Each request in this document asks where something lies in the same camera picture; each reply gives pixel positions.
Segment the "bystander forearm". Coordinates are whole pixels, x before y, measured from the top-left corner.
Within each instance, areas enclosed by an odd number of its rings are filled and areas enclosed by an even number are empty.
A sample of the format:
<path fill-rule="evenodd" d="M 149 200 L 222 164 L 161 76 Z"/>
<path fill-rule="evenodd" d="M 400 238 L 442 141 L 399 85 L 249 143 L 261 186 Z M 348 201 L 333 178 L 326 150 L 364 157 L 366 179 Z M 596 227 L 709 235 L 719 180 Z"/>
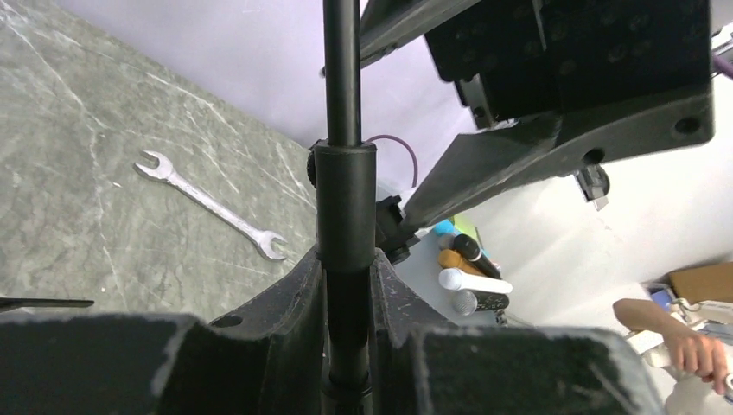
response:
<path fill-rule="evenodd" d="M 695 331 L 666 313 L 653 301 L 622 298 L 614 302 L 613 311 L 618 322 L 627 329 L 648 330 L 659 334 L 669 348 L 696 339 Z"/>

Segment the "black tripod shock-mount stand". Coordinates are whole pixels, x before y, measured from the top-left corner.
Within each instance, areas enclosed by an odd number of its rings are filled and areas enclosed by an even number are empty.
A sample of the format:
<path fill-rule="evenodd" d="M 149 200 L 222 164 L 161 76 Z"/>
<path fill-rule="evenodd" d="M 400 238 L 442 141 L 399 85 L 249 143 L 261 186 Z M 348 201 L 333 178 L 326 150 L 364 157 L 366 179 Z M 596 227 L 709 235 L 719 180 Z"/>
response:
<path fill-rule="evenodd" d="M 323 4 L 328 133 L 314 148 L 317 237 L 326 290 L 324 413 L 368 414 L 369 279 L 375 247 L 376 148 L 361 136 L 356 1 Z"/>

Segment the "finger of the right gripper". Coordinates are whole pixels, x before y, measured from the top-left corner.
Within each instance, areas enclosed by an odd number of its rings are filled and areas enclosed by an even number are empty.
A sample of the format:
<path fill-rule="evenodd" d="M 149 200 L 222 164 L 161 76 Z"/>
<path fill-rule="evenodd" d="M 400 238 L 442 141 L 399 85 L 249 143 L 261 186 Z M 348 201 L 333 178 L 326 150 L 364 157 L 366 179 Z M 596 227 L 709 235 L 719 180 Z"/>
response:
<path fill-rule="evenodd" d="M 462 134 L 403 209 L 401 228 L 416 231 L 534 182 L 590 164 L 704 144 L 714 134 L 710 91 L 671 91 L 613 105 L 545 114 L 511 128 Z"/>
<path fill-rule="evenodd" d="M 360 66 L 368 67 L 479 3 L 479 0 L 369 1 L 360 17 Z"/>

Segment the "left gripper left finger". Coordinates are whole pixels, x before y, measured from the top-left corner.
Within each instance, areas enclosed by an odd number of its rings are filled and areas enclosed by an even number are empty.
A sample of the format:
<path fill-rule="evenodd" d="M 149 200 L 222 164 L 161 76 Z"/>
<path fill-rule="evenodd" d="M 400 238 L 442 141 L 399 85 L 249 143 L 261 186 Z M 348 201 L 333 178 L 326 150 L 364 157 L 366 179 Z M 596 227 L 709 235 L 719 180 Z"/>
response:
<path fill-rule="evenodd" d="M 189 314 L 4 314 L 4 414 L 317 414 L 322 273 L 308 252 L 213 322 Z"/>

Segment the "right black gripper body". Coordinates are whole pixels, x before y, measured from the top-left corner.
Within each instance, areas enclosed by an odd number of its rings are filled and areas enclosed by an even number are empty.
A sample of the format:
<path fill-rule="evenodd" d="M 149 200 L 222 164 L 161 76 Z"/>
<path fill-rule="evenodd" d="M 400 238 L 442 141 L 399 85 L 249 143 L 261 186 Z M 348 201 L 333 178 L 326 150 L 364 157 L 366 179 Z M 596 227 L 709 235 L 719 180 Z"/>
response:
<path fill-rule="evenodd" d="M 710 86 L 706 1 L 480 1 L 426 35 L 480 129 Z"/>

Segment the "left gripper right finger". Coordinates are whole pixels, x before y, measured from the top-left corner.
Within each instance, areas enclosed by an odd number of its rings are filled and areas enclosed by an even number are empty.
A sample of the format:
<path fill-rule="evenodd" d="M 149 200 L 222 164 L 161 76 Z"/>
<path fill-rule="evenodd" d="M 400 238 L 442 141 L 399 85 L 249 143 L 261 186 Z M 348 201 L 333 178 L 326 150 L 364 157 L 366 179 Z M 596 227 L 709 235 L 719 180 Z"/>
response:
<path fill-rule="evenodd" d="M 370 283 L 377 414 L 661 414 L 637 353 L 605 329 L 458 326 L 376 252 Z"/>

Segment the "bystander bare hand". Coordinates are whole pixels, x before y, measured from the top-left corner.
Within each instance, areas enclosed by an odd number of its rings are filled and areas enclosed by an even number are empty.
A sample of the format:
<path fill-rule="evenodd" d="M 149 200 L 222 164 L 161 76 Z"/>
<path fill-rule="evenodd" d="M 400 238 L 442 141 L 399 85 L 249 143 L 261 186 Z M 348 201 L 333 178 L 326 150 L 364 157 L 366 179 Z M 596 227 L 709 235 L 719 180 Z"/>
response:
<path fill-rule="evenodd" d="M 725 378 L 729 370 L 726 352 L 720 340 L 692 330 L 674 331 L 662 337 L 671 362 L 677 369 L 711 382 L 717 394 L 725 393 Z"/>

